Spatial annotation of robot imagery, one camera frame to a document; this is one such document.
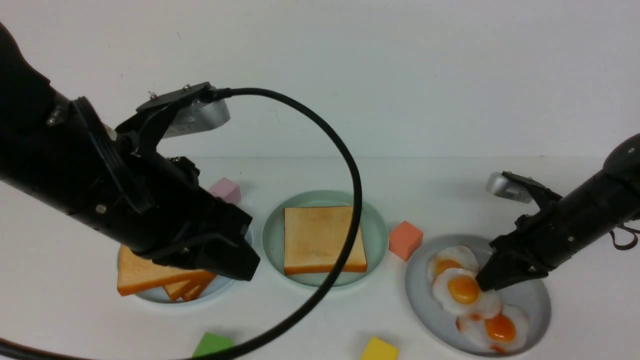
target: light green plate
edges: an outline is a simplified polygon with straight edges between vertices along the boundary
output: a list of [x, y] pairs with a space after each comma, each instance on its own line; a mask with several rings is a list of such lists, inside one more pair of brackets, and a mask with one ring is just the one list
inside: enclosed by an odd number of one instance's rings
[[[286, 278], [302, 285], [318, 287], [327, 273], [318, 274], [284, 274], [284, 209], [309, 208], [321, 206], [353, 205], [353, 195], [333, 190], [317, 190], [298, 194], [280, 204], [269, 216], [262, 231], [262, 247], [273, 267]], [[367, 272], [343, 272], [333, 287], [344, 286], [356, 282], [369, 275], [387, 253], [389, 235], [384, 220], [371, 205], [362, 204], [360, 228], [365, 255], [367, 256]]]

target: blue plate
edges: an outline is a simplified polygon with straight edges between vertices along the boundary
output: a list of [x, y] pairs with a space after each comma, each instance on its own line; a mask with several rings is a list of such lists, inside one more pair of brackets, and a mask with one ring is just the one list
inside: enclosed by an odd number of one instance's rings
[[446, 313], [431, 294], [427, 265], [438, 251], [456, 245], [471, 249], [481, 266], [492, 254], [489, 240], [469, 235], [448, 235], [425, 241], [406, 266], [404, 287], [409, 304], [424, 327], [438, 340], [452, 348], [483, 357], [521, 354], [535, 346], [545, 335], [551, 321], [551, 300], [541, 280], [530, 280], [499, 290], [502, 302], [514, 305], [529, 317], [529, 333], [524, 348], [508, 354], [497, 354], [469, 342], [456, 328], [456, 317]]
[[[262, 247], [273, 268], [283, 277], [305, 287], [320, 286], [328, 273], [284, 274], [284, 209], [345, 205], [353, 205], [353, 195], [334, 190], [316, 190], [295, 195], [275, 208], [262, 230]], [[342, 272], [335, 281], [334, 288], [347, 286], [363, 279], [378, 267], [387, 254], [389, 248], [387, 225], [380, 213], [366, 201], [362, 202], [360, 228], [367, 256], [367, 272]]]

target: screw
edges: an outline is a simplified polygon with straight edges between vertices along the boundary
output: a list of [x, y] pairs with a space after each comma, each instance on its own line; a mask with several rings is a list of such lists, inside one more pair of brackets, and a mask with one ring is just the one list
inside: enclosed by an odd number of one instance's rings
[[60, 122], [60, 115], [61, 115], [61, 111], [59, 108], [56, 108], [52, 113], [51, 116], [49, 116], [49, 118], [47, 119], [47, 125], [48, 126], [55, 126]]
[[98, 214], [104, 214], [107, 212], [107, 206], [104, 204], [99, 204], [95, 207], [95, 212]]

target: fried egg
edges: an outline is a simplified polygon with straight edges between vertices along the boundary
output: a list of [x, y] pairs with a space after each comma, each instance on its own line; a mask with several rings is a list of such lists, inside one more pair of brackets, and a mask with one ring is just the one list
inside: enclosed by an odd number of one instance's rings
[[480, 264], [471, 249], [466, 246], [452, 246], [442, 249], [434, 256], [427, 266], [429, 283], [449, 268], [465, 269], [473, 272], [480, 270]]
[[461, 316], [456, 326], [469, 342], [506, 354], [520, 350], [527, 342], [529, 319], [519, 308], [505, 305], [502, 313], [494, 318], [473, 321]]
[[448, 268], [435, 278], [431, 292], [442, 309], [454, 316], [482, 320], [493, 318], [502, 311], [498, 293], [480, 290], [473, 271]]

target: foam cube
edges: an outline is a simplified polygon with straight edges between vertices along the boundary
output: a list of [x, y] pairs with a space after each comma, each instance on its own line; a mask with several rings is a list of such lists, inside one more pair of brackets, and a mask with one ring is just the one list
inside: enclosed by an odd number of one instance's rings
[[231, 341], [231, 339], [205, 332], [202, 339], [200, 339], [198, 347], [196, 347], [196, 350], [193, 352], [193, 357], [213, 354], [232, 346], [234, 346], [234, 342]]
[[223, 177], [217, 183], [213, 184], [213, 186], [209, 188], [209, 193], [234, 205], [237, 205], [242, 198], [240, 195], [240, 186], [226, 177]]
[[369, 340], [360, 360], [397, 360], [397, 358], [398, 349], [396, 347], [374, 336]]
[[422, 231], [403, 221], [389, 234], [389, 250], [402, 260], [409, 260], [415, 249], [422, 245]]

